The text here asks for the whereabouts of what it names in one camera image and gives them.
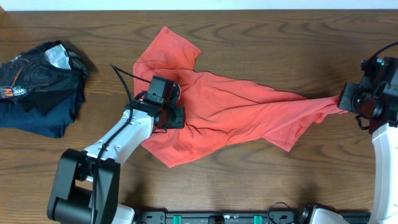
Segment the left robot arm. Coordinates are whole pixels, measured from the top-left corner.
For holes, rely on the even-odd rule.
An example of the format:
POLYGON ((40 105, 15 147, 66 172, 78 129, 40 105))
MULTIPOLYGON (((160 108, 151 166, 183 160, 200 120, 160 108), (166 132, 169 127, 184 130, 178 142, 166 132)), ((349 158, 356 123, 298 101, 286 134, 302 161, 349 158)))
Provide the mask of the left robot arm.
POLYGON ((121 166, 155 133, 185 126, 177 105, 181 87, 154 76, 149 89, 126 105, 122 118, 96 143, 82 151, 67 149, 60 157, 47 207, 59 223, 132 223, 133 208, 118 202, 121 166))

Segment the red t-shirt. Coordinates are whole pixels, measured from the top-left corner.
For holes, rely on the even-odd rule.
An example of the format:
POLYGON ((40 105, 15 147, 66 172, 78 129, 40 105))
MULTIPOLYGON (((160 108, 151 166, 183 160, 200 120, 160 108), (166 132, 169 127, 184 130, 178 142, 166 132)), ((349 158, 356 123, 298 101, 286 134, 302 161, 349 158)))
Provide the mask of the red t-shirt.
POLYGON ((261 138, 289 151, 311 124, 339 112, 337 96, 308 99, 249 80, 196 72, 200 52, 164 27, 133 66, 136 93, 147 90, 154 76, 182 89, 178 103, 185 108, 185 126, 154 134, 142 144, 167 167, 261 138))

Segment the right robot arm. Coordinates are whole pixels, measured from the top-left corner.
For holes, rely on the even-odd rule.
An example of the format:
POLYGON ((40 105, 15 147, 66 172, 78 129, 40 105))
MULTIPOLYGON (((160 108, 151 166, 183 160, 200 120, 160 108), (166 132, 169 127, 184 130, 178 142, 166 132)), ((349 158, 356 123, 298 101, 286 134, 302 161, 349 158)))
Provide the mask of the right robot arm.
POLYGON ((397 59, 373 55, 360 69, 360 83, 344 86, 338 107, 355 113, 360 129, 372 136, 376 176, 368 222, 397 223, 397 59))

